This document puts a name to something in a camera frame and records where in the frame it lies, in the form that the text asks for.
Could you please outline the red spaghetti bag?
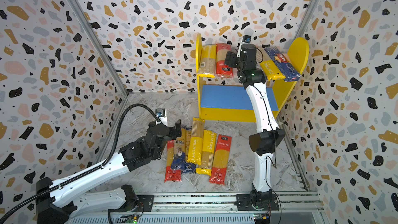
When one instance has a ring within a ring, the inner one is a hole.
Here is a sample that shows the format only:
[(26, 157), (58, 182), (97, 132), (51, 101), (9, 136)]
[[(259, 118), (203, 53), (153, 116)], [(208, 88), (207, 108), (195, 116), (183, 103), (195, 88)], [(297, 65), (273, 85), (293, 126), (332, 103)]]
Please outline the red spaghetti bag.
[(231, 51), (229, 44), (217, 44), (216, 52), (216, 75), (221, 78), (232, 78), (233, 69), (225, 64), (227, 53)]
[(210, 183), (219, 185), (225, 184), (231, 144), (232, 138), (230, 136), (218, 135), (209, 179)]
[(165, 171), (164, 182), (167, 181), (181, 182), (181, 171), (173, 170), (171, 168), (173, 159), (174, 159), (174, 140), (171, 140), (167, 142), (166, 146), (166, 171)]

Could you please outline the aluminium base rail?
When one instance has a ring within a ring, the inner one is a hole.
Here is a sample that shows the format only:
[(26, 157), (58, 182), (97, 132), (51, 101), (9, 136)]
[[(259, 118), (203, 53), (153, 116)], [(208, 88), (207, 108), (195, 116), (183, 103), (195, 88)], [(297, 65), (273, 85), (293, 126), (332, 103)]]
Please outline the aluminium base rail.
[(247, 192), (138, 194), (131, 211), (82, 214), (71, 224), (327, 224), (315, 192), (279, 191), (254, 204)]

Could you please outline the blue gold spaghetti bag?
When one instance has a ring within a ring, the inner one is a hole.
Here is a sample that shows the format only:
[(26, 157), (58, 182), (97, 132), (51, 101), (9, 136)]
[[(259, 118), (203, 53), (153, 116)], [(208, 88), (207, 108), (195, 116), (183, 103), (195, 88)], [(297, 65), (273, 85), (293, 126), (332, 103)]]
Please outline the blue gold spaghetti bag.
[(184, 171), (186, 169), (186, 127), (181, 127), (181, 137), (178, 137), (174, 141), (174, 157), (171, 164), (172, 170), (181, 170)]
[(191, 140), (191, 128), (186, 129), (186, 140), (185, 140), (185, 152), (186, 152), (186, 157), (185, 157), (185, 169), (182, 170), (182, 174), (185, 173), (195, 173), (195, 170), (197, 168), (197, 165), (194, 163), (188, 162), (188, 153), (189, 153), (189, 148), (190, 148), (190, 140)]

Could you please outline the yellow label spaghetti bag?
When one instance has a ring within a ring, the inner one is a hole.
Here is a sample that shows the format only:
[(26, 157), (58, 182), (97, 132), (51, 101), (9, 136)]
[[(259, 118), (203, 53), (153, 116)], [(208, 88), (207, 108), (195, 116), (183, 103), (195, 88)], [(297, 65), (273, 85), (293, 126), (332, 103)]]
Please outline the yellow label spaghetti bag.
[(217, 45), (206, 45), (202, 47), (198, 68), (200, 77), (215, 78), (216, 75)]

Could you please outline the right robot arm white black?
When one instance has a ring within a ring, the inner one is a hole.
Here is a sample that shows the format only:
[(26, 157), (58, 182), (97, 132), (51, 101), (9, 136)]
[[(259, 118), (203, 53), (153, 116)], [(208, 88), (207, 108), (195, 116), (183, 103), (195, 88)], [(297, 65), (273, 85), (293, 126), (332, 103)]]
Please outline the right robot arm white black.
[(272, 160), (285, 131), (275, 120), (267, 96), (266, 77), (257, 67), (257, 53), (261, 50), (253, 44), (241, 43), (238, 52), (229, 51), (225, 64), (237, 69), (237, 77), (243, 84), (255, 112), (257, 133), (249, 137), (249, 145), (255, 154), (255, 177), (250, 193), (251, 205), (256, 209), (271, 206), (275, 192), (271, 187)]

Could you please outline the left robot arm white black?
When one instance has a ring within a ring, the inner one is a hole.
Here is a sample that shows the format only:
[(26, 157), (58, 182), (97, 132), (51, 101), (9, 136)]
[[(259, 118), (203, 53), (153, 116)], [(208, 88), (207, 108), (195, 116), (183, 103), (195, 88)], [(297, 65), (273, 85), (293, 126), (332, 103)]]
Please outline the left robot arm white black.
[(181, 137), (181, 121), (173, 127), (153, 121), (145, 136), (120, 148), (109, 161), (102, 161), (73, 176), (36, 184), (43, 195), (36, 200), (39, 224), (65, 224), (70, 219), (99, 211), (131, 211), (140, 206), (131, 185), (91, 193), (94, 187), (132, 172), (161, 157), (168, 141)]

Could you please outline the yellow Pastatime spaghetti bag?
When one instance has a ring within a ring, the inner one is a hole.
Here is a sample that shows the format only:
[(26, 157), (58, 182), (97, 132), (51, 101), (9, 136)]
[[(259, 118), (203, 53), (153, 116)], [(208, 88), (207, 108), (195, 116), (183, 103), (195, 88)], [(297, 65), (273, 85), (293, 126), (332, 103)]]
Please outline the yellow Pastatime spaghetti bag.
[(257, 48), (256, 62), (258, 67), (260, 67), (265, 73), (265, 77), (268, 81), (286, 78), (264, 49)]

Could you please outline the blue gold spaghetti bag right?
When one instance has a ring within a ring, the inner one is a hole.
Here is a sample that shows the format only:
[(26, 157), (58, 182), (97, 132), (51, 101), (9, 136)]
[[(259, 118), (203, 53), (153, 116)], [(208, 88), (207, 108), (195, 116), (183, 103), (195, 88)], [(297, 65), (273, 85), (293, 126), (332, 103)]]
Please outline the blue gold spaghetti bag right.
[(186, 157), (185, 157), (185, 169), (182, 170), (182, 174), (185, 173), (195, 173), (195, 170), (197, 168), (197, 165), (194, 163), (188, 162), (188, 153), (189, 153), (189, 148), (190, 148), (190, 140), (191, 140), (191, 128), (186, 129), (186, 140), (185, 140), (185, 152), (186, 152)]

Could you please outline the blue Barilla spaghetti bag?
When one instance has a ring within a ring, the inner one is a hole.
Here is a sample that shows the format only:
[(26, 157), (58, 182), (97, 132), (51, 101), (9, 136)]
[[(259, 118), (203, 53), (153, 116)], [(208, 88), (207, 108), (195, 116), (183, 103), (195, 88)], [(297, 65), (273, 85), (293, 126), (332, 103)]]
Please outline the blue Barilla spaghetti bag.
[(285, 76), (285, 82), (297, 82), (299, 80), (301, 76), (300, 73), (277, 47), (265, 47), (264, 50), (280, 72)]

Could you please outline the blue gold spaghetti bag left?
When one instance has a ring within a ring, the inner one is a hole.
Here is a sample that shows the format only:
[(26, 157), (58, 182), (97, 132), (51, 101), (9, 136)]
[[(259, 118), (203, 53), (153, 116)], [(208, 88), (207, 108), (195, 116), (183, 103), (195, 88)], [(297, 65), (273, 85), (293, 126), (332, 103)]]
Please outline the blue gold spaghetti bag left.
[(174, 157), (171, 164), (172, 170), (181, 170), (184, 171), (186, 169), (186, 127), (181, 127), (181, 137), (178, 137), (174, 141)]

